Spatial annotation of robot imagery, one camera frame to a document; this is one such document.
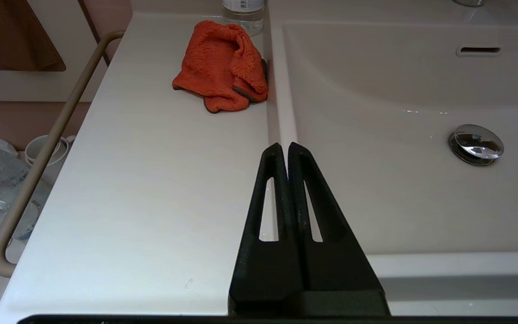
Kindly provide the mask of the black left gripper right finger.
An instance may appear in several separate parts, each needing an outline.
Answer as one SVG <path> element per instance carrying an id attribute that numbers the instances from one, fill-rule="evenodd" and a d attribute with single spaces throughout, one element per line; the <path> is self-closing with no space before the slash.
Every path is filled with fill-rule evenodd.
<path id="1" fill-rule="evenodd" d="M 390 315 L 384 289 L 314 156 L 292 142 L 288 167 L 303 281 L 289 307 L 299 315 Z"/>

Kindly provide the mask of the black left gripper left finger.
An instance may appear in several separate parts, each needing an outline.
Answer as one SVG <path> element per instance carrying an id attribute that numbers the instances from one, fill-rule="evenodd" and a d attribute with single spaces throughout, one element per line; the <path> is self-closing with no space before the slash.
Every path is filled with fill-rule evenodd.
<path id="1" fill-rule="evenodd" d="M 265 242 L 259 234 L 269 179 L 279 239 Z M 230 315 L 282 315 L 286 299 L 303 289 L 293 211 L 284 153 L 275 143 L 260 159 L 229 287 Z"/>

